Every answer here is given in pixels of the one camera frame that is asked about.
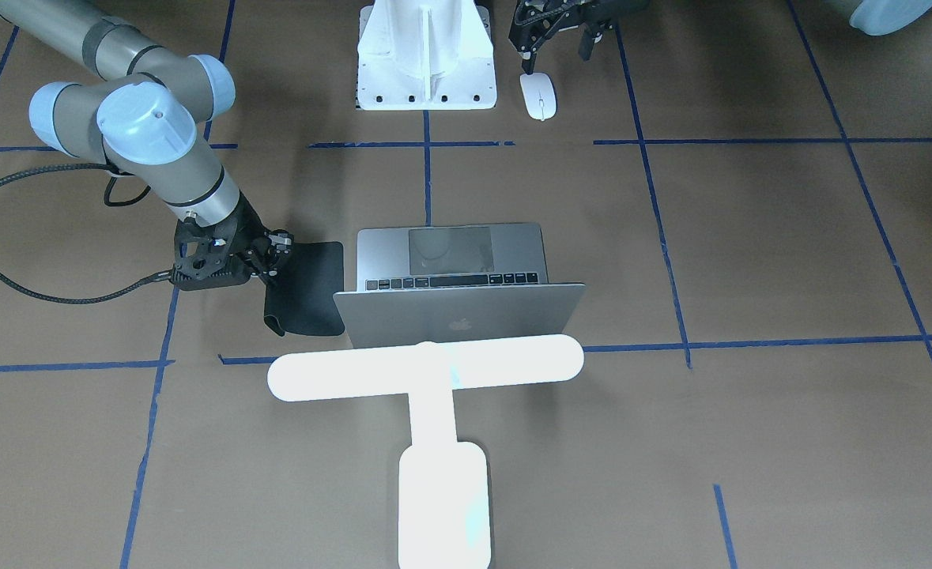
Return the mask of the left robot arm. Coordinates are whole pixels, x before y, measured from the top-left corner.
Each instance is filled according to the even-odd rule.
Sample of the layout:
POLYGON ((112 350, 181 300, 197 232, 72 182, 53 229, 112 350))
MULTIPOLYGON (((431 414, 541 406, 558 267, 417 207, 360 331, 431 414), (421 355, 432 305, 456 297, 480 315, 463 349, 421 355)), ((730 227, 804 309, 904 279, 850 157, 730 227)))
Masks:
MULTIPOLYGON (((599 40, 624 16, 646 10, 650 1, 519 1, 512 12, 509 42, 521 58, 523 76, 535 75, 539 51, 563 30, 581 30, 577 48, 590 60, 599 40)), ((932 10, 932 1, 826 1, 868 36, 892 35, 932 10)))

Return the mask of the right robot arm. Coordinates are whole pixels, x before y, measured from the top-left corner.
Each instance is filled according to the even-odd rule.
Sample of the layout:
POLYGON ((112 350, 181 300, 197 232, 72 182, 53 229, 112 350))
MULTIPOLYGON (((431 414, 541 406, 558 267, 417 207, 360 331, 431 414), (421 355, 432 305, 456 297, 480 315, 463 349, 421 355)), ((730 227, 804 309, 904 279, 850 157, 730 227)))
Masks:
POLYGON ((173 267, 145 282, 191 291, 255 277, 281 291, 292 235, 264 227, 202 136, 236 98, 219 58, 174 54, 89 1, 0 1, 0 19, 100 79, 40 87, 28 107, 36 136, 75 170, 140 178, 177 217, 173 267))

